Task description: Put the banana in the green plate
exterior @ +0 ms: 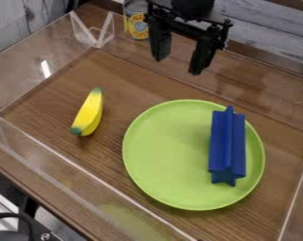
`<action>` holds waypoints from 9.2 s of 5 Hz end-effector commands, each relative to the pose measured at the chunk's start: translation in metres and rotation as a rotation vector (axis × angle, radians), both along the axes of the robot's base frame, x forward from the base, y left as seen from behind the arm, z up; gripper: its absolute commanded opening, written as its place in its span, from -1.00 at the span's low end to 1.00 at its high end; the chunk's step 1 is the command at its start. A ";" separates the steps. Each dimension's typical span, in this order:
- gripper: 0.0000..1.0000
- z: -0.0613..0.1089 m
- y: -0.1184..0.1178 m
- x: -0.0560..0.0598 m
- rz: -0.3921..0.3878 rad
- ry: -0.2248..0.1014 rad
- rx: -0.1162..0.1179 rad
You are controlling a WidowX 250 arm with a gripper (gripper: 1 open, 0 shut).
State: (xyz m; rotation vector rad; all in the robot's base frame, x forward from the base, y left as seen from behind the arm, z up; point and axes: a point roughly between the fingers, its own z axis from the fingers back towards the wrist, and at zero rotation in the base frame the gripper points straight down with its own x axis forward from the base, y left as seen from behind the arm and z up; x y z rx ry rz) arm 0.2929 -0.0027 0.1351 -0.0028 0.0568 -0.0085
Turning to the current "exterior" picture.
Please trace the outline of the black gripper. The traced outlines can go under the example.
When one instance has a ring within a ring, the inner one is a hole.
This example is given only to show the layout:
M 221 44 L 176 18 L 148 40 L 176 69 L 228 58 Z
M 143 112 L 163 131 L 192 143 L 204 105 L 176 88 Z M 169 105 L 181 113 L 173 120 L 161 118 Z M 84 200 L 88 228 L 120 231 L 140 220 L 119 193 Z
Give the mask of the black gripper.
M 147 0 L 152 56 L 157 61 L 171 54 L 172 32 L 197 40 L 188 71 L 199 75 L 209 66 L 216 50 L 227 46 L 233 23 L 215 8 L 215 0 Z

